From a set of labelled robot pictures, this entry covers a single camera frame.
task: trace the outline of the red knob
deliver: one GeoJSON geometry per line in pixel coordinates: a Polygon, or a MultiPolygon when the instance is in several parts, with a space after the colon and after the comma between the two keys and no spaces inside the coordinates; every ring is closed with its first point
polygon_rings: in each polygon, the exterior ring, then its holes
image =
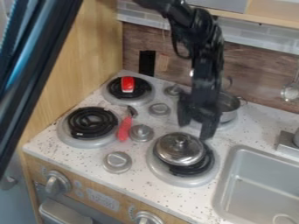
{"type": "Polygon", "coordinates": [[[122,77],[122,92],[133,93],[135,90],[135,78],[126,76],[122,77]]]}

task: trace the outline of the white countertop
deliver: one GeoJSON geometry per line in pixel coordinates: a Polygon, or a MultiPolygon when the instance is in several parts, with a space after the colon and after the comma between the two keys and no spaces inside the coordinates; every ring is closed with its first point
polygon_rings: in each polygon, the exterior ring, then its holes
{"type": "MultiPolygon", "coordinates": [[[[119,75],[139,76],[128,71],[122,71],[119,75]]],[[[180,129],[176,125],[175,111],[172,111],[169,118],[164,119],[156,119],[146,113],[148,106],[152,103],[165,102],[171,106],[175,105],[175,102],[163,94],[163,88],[173,83],[147,76],[143,76],[143,78],[155,83],[156,98],[148,105],[136,107],[140,115],[134,120],[134,124],[143,123],[153,127],[155,139],[174,131],[183,131],[199,136],[198,129],[192,127],[180,129]]],[[[124,107],[111,105],[105,101],[101,96],[100,89],[89,95],[76,108],[86,106],[106,107],[122,117],[126,111],[124,107]]],[[[212,196],[221,171],[208,185],[189,189],[175,187],[156,178],[146,165],[146,151],[155,139],[148,143],[134,143],[131,140],[126,143],[114,142],[102,149],[82,150],[60,142],[56,134],[56,124],[54,123],[35,136],[24,146],[24,151],[190,223],[229,223],[218,217],[212,209],[212,196]],[[106,172],[102,168],[102,160],[112,151],[127,152],[133,159],[131,170],[120,175],[106,172]]],[[[275,143],[281,130],[295,132],[298,127],[299,115],[248,103],[240,109],[237,125],[228,130],[218,131],[213,140],[209,141],[209,144],[220,155],[221,170],[226,155],[232,147],[246,145],[257,150],[277,154],[275,143]]]]}

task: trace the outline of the sink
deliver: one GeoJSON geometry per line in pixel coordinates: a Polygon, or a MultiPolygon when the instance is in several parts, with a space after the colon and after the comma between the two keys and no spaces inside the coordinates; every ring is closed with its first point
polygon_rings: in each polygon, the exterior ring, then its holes
{"type": "Polygon", "coordinates": [[[299,163],[245,146],[234,148],[212,205],[235,224],[299,224],[299,163]]]}

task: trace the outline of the black switch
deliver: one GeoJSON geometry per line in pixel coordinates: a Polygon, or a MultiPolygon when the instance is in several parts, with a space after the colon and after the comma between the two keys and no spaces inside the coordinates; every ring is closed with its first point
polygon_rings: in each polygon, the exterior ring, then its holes
{"type": "Polygon", "coordinates": [[[140,51],[139,73],[148,76],[155,75],[156,51],[140,51]]]}

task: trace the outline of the red handle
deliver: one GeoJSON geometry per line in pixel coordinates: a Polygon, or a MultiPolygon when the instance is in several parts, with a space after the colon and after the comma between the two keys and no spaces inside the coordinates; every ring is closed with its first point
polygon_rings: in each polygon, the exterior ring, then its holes
{"type": "Polygon", "coordinates": [[[126,76],[122,77],[122,92],[133,93],[135,89],[135,78],[126,76]]]}
{"type": "Polygon", "coordinates": [[[129,130],[132,126],[132,117],[127,116],[125,119],[123,119],[121,126],[117,133],[117,138],[121,142],[126,142],[129,138],[129,130]]]}

